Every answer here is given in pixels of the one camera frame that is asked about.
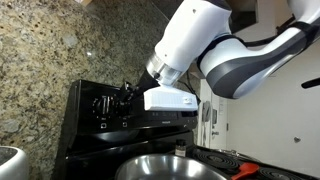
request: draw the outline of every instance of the stove control panel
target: stove control panel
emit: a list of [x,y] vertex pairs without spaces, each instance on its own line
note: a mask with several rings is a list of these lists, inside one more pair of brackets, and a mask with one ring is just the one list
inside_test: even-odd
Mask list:
[[143,97],[120,102],[119,93],[119,88],[105,84],[74,82],[68,100],[72,102],[68,102],[68,106],[74,106],[74,111],[66,113],[76,122],[77,134],[163,126],[193,129],[197,125],[197,112],[145,111]]

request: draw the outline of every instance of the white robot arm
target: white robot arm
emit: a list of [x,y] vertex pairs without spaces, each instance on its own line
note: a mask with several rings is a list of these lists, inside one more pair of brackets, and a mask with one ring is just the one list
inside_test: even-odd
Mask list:
[[320,37],[320,0],[288,0],[296,23],[258,51],[230,33],[224,0],[185,0],[170,20],[147,71],[172,86],[196,59],[212,91],[240,98]]

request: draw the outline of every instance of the black stove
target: black stove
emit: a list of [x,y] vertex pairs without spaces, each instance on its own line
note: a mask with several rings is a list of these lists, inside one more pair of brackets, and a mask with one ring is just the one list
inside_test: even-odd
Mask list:
[[245,178],[248,180],[318,179],[232,151],[197,146],[192,132],[197,124],[194,112],[144,112],[141,99],[119,108],[115,101],[119,91],[83,80],[72,84],[52,179],[111,180],[130,158],[174,154],[177,139],[186,140],[186,157],[219,169],[230,178],[239,173],[241,164],[251,162],[258,164],[259,170]]

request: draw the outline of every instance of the granite backsplash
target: granite backsplash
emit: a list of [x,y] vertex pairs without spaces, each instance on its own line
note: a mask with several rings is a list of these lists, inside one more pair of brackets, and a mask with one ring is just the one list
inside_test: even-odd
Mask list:
[[71,82],[136,83],[167,23],[148,0],[0,2],[0,145],[30,179],[50,179]]

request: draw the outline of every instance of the red object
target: red object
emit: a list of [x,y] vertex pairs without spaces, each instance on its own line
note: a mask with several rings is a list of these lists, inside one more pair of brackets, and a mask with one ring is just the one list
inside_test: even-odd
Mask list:
[[232,180],[241,179],[242,177],[245,177],[247,175],[253,174],[257,172],[259,169],[259,166],[257,164],[253,163],[243,163],[239,167],[240,172],[234,176],[231,177]]

